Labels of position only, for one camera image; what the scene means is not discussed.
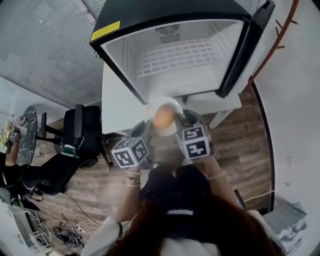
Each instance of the black shirt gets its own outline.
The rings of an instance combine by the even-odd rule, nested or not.
[[[0,187],[5,186],[4,178],[3,178],[3,170],[6,166],[6,154],[0,153]]]
[[[0,153],[0,187],[15,185],[22,177],[23,167],[6,166],[6,154]]]

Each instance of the white fridge shelf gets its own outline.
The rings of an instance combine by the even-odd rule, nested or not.
[[[167,43],[135,54],[135,77],[220,62],[212,41],[207,38]]]

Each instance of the hand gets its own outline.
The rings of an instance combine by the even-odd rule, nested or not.
[[[21,140],[20,131],[19,130],[15,130],[14,133],[15,133],[15,141],[20,143],[20,140]]]

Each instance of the round table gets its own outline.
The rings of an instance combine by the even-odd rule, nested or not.
[[[25,117],[23,123],[19,126],[26,128],[26,135],[21,135],[18,163],[20,165],[29,165],[34,158],[37,141],[37,111],[33,106],[29,106],[23,113]]]

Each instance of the black glass table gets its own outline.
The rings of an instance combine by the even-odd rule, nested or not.
[[[55,144],[60,144],[61,140],[59,138],[43,138],[37,136],[37,111],[33,106],[29,106],[23,113],[24,121],[19,124],[19,126],[26,128],[26,134],[21,135],[19,153],[18,153],[18,163],[20,165],[29,165],[31,164],[36,150],[37,140],[47,141]],[[56,132],[59,135],[63,133],[59,130],[53,129],[52,132]]]

